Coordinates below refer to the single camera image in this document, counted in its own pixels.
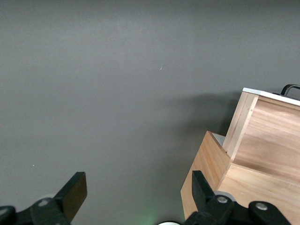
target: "light wood panel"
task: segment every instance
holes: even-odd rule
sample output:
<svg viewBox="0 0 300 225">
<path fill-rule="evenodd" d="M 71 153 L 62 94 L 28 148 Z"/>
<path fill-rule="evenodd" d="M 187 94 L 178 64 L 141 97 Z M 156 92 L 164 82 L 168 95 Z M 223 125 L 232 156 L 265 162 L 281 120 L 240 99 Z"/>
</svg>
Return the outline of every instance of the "light wood panel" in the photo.
<svg viewBox="0 0 300 225">
<path fill-rule="evenodd" d="M 299 120 L 294 106 L 258 100 L 233 162 L 300 184 Z"/>
<path fill-rule="evenodd" d="M 231 164 L 219 190 L 232 194 L 247 208 L 252 201 L 270 202 L 292 224 L 300 224 L 300 186 L 297 184 Z"/>
<path fill-rule="evenodd" d="M 291 103 L 287 103 L 287 102 L 282 102 L 282 101 L 272 99 L 272 98 L 269 98 L 269 97 L 259 96 L 258 100 L 262 100 L 262 101 L 265 101 L 265 102 L 270 102 L 270 103 L 273 103 L 273 104 L 276 104 L 276 105 L 281 105 L 281 106 L 291 108 L 291 109 L 297 109 L 297 110 L 300 111 L 300 106 L 299 105 L 295 105 L 295 104 L 291 104 Z"/>
<path fill-rule="evenodd" d="M 185 218 L 197 211 L 192 196 L 192 171 L 201 170 L 210 187 L 216 190 L 229 166 L 230 158 L 211 132 L 206 132 L 203 142 L 181 189 Z"/>
<path fill-rule="evenodd" d="M 234 159 L 243 134 L 251 118 L 253 109 L 258 100 L 258 95 L 242 92 L 240 100 L 230 123 L 223 148 L 231 159 Z"/>
</svg>

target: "white object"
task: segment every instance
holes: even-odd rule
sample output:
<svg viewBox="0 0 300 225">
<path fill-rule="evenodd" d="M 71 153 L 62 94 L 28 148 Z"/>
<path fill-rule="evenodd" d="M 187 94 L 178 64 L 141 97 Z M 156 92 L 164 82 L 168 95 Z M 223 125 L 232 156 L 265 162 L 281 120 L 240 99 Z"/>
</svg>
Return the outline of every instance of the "white object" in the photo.
<svg viewBox="0 0 300 225">
<path fill-rule="evenodd" d="M 158 225 L 180 225 L 180 224 L 176 223 L 176 222 L 163 222 L 163 223 L 158 224 Z"/>
<path fill-rule="evenodd" d="M 267 97 L 267 98 L 272 98 L 272 99 L 275 99 L 275 100 L 279 100 L 279 101 L 282 101 L 282 102 L 287 102 L 287 103 L 290 103 L 290 104 L 293 104 L 293 105 L 300 106 L 300 101 L 298 101 L 296 99 L 283 97 L 283 96 L 280 96 L 280 95 L 275 95 L 275 94 L 268 93 L 268 92 L 265 92 L 265 91 L 262 91 L 262 90 L 254 90 L 254 89 L 250 89 L 250 88 L 244 88 L 243 91 L 251 93 L 251 94 L 256 94 L 256 95 L 260 95 L 260 96 L 264 96 L 264 97 Z"/>
</svg>

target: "black handle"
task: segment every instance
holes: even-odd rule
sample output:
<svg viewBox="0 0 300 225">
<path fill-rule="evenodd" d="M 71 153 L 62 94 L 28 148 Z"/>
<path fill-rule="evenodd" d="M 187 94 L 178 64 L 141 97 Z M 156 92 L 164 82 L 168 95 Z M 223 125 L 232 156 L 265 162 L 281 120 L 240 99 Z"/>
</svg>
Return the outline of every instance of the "black handle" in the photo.
<svg viewBox="0 0 300 225">
<path fill-rule="evenodd" d="M 286 85 L 286 86 L 282 89 L 281 95 L 287 96 L 287 94 L 289 93 L 289 91 L 290 91 L 291 88 L 300 89 L 300 85 L 297 85 L 297 84 L 288 84 L 288 85 Z"/>
</svg>

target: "wood grain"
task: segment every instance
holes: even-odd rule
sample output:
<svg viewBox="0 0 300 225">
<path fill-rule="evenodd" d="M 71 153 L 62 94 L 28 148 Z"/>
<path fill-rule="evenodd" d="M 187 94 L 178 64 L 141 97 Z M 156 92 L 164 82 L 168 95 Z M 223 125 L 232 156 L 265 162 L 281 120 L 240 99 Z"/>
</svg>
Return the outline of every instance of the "wood grain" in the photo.
<svg viewBox="0 0 300 225">
<path fill-rule="evenodd" d="M 241 94 L 223 144 L 231 159 L 235 158 L 257 100 L 258 95 L 247 92 Z"/>
<path fill-rule="evenodd" d="M 219 190 L 232 194 L 247 208 L 252 201 L 270 202 L 292 224 L 300 223 L 300 186 L 297 184 L 231 164 Z"/>
<path fill-rule="evenodd" d="M 287 108 L 300 110 L 299 105 L 295 105 L 295 104 L 291 104 L 291 103 L 287 103 L 287 102 L 282 102 L 282 101 L 272 99 L 272 98 L 269 98 L 269 97 L 259 96 L 258 99 L 262 100 L 262 101 L 265 101 L 265 102 L 270 102 L 270 103 L 273 103 L 273 104 L 276 104 L 276 105 L 281 105 L 281 106 L 284 106 L 284 107 L 287 107 Z"/>
<path fill-rule="evenodd" d="M 300 184 L 300 111 L 258 100 L 234 163 Z"/>
<path fill-rule="evenodd" d="M 181 189 L 185 218 L 197 211 L 192 196 L 192 171 L 201 170 L 210 187 L 216 190 L 229 166 L 230 158 L 211 132 L 206 132 L 203 142 Z"/>
</svg>

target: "gray wall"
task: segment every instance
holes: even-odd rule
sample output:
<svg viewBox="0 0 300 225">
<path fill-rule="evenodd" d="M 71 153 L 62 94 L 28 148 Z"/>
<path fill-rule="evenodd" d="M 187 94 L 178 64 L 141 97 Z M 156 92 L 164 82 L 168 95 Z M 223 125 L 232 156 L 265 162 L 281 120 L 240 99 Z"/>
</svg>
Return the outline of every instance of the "gray wall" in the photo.
<svg viewBox="0 0 300 225">
<path fill-rule="evenodd" d="M 183 220 L 206 130 L 300 83 L 299 1 L 1 1 L 0 204 L 87 173 L 74 225 Z"/>
</svg>

